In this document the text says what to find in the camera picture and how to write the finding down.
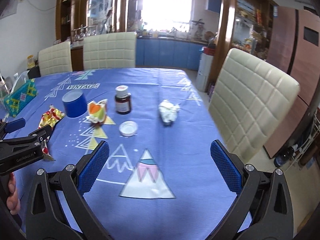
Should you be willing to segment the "person's left hand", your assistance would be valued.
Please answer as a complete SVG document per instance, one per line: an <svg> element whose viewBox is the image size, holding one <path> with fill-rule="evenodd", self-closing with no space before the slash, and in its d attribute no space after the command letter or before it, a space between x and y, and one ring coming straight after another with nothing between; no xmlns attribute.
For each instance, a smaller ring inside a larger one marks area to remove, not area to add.
<svg viewBox="0 0 320 240"><path fill-rule="evenodd" d="M7 207L11 215L17 215L21 208L20 199L18 197L18 188L16 186L16 178L14 173L9 174L9 197L7 198Z"/></svg>

